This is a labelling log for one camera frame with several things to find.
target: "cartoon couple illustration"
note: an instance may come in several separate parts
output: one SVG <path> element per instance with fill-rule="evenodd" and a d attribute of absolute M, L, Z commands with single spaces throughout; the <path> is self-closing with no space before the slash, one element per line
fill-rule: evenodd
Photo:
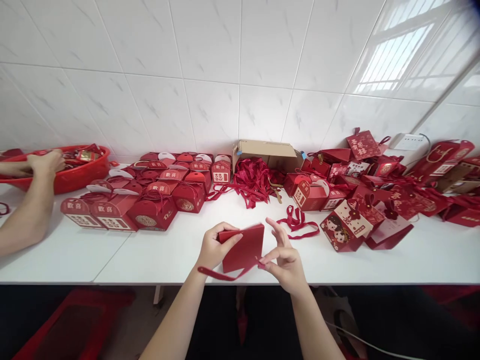
<path fill-rule="evenodd" d="M 350 240 L 349 232 L 342 227 L 342 221 L 336 215 L 330 215 L 326 219 L 326 230 L 328 237 L 336 243 L 347 244 Z"/>

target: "white tiled wall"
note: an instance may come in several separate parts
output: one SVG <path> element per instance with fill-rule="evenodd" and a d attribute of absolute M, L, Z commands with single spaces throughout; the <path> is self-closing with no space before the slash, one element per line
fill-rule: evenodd
<path fill-rule="evenodd" d="M 479 50 L 466 0 L 2 0 L 0 149 L 379 141 L 411 132 Z M 418 132 L 480 147 L 480 65 Z"/>

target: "red plastic basin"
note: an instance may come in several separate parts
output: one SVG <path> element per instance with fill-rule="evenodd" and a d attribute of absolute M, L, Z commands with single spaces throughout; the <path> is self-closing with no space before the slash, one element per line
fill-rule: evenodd
<path fill-rule="evenodd" d="M 84 148 L 88 145 L 64 146 L 58 147 L 62 151 L 73 151 L 78 148 Z M 104 179 L 110 170 L 109 155 L 110 150 L 106 147 L 100 146 L 104 155 L 97 160 L 89 162 L 85 165 L 75 167 L 56 173 L 55 181 L 53 183 L 53 190 L 55 194 L 69 193 L 75 190 L 82 189 L 96 179 Z M 4 162 L 21 162 L 27 160 L 28 154 L 10 157 Z M 5 178 L 0 176 L 0 184 L 10 184 L 23 191 L 27 191 L 32 183 L 32 177 L 26 178 Z"/>

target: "white cable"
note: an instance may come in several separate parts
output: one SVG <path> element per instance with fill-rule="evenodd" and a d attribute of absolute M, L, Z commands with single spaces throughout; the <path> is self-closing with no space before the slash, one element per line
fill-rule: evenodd
<path fill-rule="evenodd" d="M 354 337 L 355 339 L 357 339 L 358 341 L 361 341 L 362 343 L 364 343 L 365 345 L 379 351 L 379 352 L 382 352 L 384 354 L 387 354 L 387 355 L 390 355 L 390 356 L 393 356 L 393 357 L 396 357 L 396 358 L 400 358 L 400 359 L 406 359 L 406 360 L 425 360 L 425 359 L 422 359 L 422 358 L 419 358 L 419 357 L 410 357 L 410 356 L 406 356 L 406 355 L 399 355 L 399 354 L 396 354 L 396 353 L 393 353 L 393 352 L 388 352 L 388 351 L 385 351 L 385 350 L 382 350 L 381 348 L 379 347 L 376 347 L 375 345 L 372 345 L 364 340 L 362 340 L 361 338 L 359 338 L 358 336 L 356 335 L 353 335 L 351 332 L 348 332 L 347 330 L 341 328 L 340 326 L 337 326 L 337 325 L 334 325 L 328 321 L 325 321 L 327 325 L 330 325 L 330 326 L 333 326 L 334 328 L 337 328 L 338 330 L 341 330 L 343 331 L 344 333 L 350 335 L 351 337 Z"/>

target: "white table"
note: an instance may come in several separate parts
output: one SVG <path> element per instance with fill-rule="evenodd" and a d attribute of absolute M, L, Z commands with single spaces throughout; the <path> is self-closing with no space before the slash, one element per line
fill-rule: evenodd
<path fill-rule="evenodd" d="M 293 199 L 284 192 L 283 204 L 257 203 L 246 209 L 235 192 L 203 205 L 200 214 L 179 212 L 166 232 L 132 234 L 95 279 L 99 284 L 182 284 L 198 257 L 205 230 L 226 221 L 239 228 L 265 224 L 262 255 L 276 246 L 265 217 L 285 218 Z M 321 222 L 328 212 L 306 213 L 306 221 Z M 320 284 L 480 284 L 480 228 L 442 222 L 423 215 L 415 228 L 392 250 L 336 253 L 322 231 L 292 240 L 298 249 L 307 281 Z M 306 227 L 294 235 L 311 231 Z M 228 284 L 208 278 L 209 283 Z M 269 273 L 253 268 L 234 282 L 275 284 Z"/>
<path fill-rule="evenodd" d="M 265 223 L 266 216 L 282 219 L 287 206 L 293 205 L 283 193 L 283 204 L 272 197 L 270 204 L 261 202 L 255 209 L 246 209 L 243 198 L 231 192 L 205 203 L 200 214 L 179 212 L 166 232 L 130 234 L 84 230 L 63 216 L 61 201 L 80 193 L 55 198 L 51 233 L 45 240 L 0 259 L 0 283 L 182 284 L 195 264 L 205 230 L 221 221 L 245 228 Z M 0 186 L 0 201 L 13 208 L 22 197 L 21 191 Z M 306 220 L 319 223 L 327 214 L 307 213 Z M 414 226 L 392 250 L 370 250 L 362 245 L 357 252 L 336 253 L 322 232 L 292 242 L 300 252 L 307 281 L 314 285 L 480 284 L 480 227 L 468 228 L 423 215 Z M 265 224 L 262 254 L 275 246 Z M 227 284 L 212 278 L 208 282 Z M 269 273 L 256 268 L 234 282 L 275 283 Z"/>
<path fill-rule="evenodd" d="M 65 198 L 57 195 L 47 237 L 40 243 L 0 258 L 0 284 L 88 284 L 122 246 L 130 233 L 82 229 L 60 212 Z M 17 208 L 25 193 L 0 184 L 0 202 Z M 0 218 L 0 226 L 7 216 Z"/>

